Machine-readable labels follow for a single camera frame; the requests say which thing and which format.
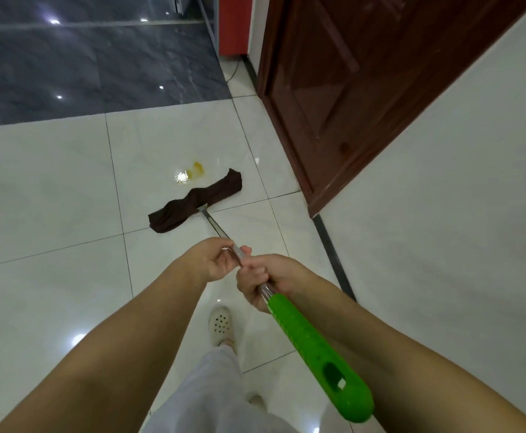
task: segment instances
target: brown wooden door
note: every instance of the brown wooden door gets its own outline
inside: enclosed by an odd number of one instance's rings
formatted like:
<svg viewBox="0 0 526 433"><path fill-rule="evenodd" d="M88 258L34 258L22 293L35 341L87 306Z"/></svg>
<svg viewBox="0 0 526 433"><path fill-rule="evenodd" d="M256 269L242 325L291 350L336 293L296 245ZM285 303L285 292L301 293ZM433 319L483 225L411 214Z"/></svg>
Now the brown wooden door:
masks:
<svg viewBox="0 0 526 433"><path fill-rule="evenodd" d="M526 0L285 0L264 95L310 213L525 9Z"/></svg>

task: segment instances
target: pants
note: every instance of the pants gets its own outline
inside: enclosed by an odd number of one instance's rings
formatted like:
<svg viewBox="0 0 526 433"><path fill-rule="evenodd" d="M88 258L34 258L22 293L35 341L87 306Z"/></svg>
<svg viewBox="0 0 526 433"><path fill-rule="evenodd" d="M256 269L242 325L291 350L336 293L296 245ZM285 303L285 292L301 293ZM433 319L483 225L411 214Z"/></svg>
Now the pants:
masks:
<svg viewBox="0 0 526 433"><path fill-rule="evenodd" d="M144 433L296 433L287 422L263 413L245 399L241 371L229 346L204 356L165 404L154 412Z"/></svg>

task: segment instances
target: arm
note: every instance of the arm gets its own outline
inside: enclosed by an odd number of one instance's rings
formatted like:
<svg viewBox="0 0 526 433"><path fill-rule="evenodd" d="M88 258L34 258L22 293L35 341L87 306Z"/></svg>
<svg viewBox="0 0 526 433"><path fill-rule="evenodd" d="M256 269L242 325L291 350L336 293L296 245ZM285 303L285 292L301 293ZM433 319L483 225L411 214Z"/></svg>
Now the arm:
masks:
<svg viewBox="0 0 526 433"><path fill-rule="evenodd" d="M221 250L231 245L209 238L175 260L80 341L0 423L0 433L137 432L207 282L237 266Z"/></svg>
<svg viewBox="0 0 526 433"><path fill-rule="evenodd" d="M489 386L389 327L327 280L279 255L247 257L238 287L261 311L269 278L339 351L373 393L388 432L526 432L526 415ZM255 273L266 268L265 273Z"/></svg>

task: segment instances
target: green handle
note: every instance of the green handle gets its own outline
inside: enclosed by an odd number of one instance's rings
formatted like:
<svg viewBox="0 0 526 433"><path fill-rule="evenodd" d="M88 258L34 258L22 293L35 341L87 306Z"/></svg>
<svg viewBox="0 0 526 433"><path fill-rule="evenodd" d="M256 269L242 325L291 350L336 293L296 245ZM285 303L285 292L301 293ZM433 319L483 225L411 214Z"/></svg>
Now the green handle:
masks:
<svg viewBox="0 0 526 433"><path fill-rule="evenodd" d="M339 414L350 422L367 421L373 398L364 381L286 296L274 294L267 307Z"/></svg>

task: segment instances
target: dark gray marble tile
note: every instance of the dark gray marble tile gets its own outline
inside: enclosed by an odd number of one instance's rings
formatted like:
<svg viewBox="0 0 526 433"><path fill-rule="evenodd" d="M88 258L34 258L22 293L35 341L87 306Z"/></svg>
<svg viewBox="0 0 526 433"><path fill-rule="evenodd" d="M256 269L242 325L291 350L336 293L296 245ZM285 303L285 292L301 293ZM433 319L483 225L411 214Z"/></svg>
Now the dark gray marble tile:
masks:
<svg viewBox="0 0 526 433"><path fill-rule="evenodd" d="M231 98L205 24L84 30L107 112Z"/></svg>
<svg viewBox="0 0 526 433"><path fill-rule="evenodd" d="M96 53L80 29L0 31L0 124L101 112Z"/></svg>
<svg viewBox="0 0 526 433"><path fill-rule="evenodd" d="M171 0L0 0L0 24L159 21L181 18ZM194 0L182 17L201 18Z"/></svg>

